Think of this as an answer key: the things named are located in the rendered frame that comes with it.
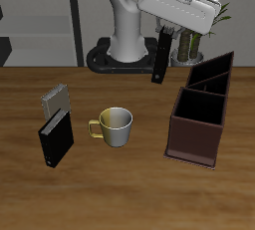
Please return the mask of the grey shelf unit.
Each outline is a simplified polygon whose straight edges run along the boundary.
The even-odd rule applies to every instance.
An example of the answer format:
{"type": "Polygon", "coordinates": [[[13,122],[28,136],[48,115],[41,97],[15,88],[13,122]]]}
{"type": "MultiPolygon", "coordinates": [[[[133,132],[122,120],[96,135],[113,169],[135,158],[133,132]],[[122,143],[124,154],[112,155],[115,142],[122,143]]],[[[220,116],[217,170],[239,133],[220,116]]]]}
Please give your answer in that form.
{"type": "Polygon", "coordinates": [[[0,37],[12,52],[3,67],[81,67],[78,0],[0,0],[0,37]]]}

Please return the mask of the yellow and white mug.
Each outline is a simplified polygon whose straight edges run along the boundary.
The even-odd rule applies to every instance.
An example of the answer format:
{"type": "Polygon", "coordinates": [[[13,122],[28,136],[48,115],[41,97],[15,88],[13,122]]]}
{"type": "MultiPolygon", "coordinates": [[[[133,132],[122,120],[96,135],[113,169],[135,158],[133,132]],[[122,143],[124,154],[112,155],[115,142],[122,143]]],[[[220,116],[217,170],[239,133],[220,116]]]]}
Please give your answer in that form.
{"type": "Polygon", "coordinates": [[[90,137],[102,138],[111,147],[122,147],[128,142],[132,125],[132,114],[124,108],[108,108],[100,113],[98,119],[88,123],[90,137]],[[92,125],[97,124],[101,133],[92,132],[92,125]]]}

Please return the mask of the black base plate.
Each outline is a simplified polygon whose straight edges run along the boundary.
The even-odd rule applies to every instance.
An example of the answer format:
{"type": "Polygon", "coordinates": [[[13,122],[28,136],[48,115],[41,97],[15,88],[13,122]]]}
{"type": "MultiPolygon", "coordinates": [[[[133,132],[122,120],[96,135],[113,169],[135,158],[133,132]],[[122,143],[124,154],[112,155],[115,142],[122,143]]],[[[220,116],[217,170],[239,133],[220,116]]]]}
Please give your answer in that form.
{"type": "Polygon", "coordinates": [[[137,62],[122,63],[107,54],[111,41],[109,37],[103,37],[87,54],[87,65],[91,71],[99,74],[152,74],[157,41],[152,37],[144,40],[148,54],[137,62]]]}

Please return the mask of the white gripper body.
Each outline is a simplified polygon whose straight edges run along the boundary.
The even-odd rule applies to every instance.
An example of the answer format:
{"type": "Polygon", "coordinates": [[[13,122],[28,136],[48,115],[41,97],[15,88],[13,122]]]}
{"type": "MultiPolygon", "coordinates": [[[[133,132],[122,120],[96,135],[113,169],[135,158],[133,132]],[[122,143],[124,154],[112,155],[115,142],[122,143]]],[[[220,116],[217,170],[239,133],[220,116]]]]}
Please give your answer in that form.
{"type": "Polygon", "coordinates": [[[190,3],[178,0],[138,0],[137,6],[141,11],[202,35],[210,31],[221,9],[218,0],[192,0],[190,3]]]}

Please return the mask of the thin black book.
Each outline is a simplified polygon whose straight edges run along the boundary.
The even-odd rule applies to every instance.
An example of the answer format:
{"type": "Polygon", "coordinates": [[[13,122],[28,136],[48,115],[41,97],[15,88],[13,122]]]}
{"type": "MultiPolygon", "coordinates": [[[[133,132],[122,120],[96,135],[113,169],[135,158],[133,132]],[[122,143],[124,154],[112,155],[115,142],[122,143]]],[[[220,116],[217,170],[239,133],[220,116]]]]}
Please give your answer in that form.
{"type": "Polygon", "coordinates": [[[168,66],[171,43],[172,31],[166,32],[165,28],[162,28],[159,32],[158,45],[151,77],[151,81],[153,83],[161,84],[163,82],[166,68],[168,66]]]}

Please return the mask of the thick black book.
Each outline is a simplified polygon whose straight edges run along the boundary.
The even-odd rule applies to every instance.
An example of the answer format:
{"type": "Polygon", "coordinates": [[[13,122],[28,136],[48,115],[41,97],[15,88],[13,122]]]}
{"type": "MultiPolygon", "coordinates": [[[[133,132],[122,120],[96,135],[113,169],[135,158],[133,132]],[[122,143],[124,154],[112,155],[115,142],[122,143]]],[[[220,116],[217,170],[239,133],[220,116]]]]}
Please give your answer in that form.
{"type": "Polygon", "coordinates": [[[74,143],[70,113],[58,109],[38,135],[46,165],[55,168],[74,143]]]}

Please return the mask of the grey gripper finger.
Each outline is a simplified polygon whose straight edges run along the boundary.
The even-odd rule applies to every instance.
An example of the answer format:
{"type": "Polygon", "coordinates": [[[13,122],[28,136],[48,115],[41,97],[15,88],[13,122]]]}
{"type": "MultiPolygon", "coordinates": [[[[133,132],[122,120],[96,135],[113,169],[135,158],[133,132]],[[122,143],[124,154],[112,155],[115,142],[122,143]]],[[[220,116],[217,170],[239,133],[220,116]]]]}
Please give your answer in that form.
{"type": "Polygon", "coordinates": [[[169,35],[173,38],[176,39],[178,37],[178,35],[180,34],[179,30],[175,30],[174,27],[170,27],[169,28],[169,35]]]}
{"type": "Polygon", "coordinates": [[[160,18],[156,17],[156,28],[155,28],[155,32],[156,33],[160,33],[161,29],[163,28],[162,25],[160,24],[160,18]]]}

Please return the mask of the dark brown desk caddy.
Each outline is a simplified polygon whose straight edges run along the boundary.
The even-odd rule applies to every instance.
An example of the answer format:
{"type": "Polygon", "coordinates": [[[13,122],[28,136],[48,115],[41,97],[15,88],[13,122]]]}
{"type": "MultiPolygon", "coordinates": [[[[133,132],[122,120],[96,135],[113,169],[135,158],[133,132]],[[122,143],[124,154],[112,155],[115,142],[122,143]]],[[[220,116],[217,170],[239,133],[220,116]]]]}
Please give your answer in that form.
{"type": "Polygon", "coordinates": [[[165,158],[215,168],[234,52],[195,65],[175,101],[165,158]]]}

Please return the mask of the pot plant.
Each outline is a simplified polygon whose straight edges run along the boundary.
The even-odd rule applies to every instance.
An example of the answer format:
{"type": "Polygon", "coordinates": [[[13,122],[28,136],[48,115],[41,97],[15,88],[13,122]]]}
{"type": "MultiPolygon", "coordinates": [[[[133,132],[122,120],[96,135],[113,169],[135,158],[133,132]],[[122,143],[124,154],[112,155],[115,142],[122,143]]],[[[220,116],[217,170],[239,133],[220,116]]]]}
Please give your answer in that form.
{"type": "Polygon", "coordinates": [[[202,53],[198,51],[201,34],[188,29],[180,29],[179,46],[170,55],[170,62],[173,67],[192,67],[204,60],[202,53]]]}

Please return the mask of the dark block by shelf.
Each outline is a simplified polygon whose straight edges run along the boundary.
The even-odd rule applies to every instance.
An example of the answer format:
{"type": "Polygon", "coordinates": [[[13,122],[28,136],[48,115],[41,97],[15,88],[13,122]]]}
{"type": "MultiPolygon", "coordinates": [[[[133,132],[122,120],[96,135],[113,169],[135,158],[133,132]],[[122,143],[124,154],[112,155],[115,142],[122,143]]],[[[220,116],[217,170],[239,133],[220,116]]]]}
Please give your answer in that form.
{"type": "Polygon", "coordinates": [[[0,37],[0,67],[3,67],[12,52],[12,46],[8,37],[0,37]]]}

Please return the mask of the grey book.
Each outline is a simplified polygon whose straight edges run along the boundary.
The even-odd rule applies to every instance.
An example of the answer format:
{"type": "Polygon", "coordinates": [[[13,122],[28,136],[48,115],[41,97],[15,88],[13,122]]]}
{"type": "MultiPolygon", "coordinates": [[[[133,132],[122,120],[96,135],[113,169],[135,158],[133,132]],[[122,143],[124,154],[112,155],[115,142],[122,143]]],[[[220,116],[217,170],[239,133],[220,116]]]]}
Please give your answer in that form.
{"type": "Polygon", "coordinates": [[[45,120],[49,120],[58,110],[70,111],[68,86],[58,84],[41,97],[45,120]]]}

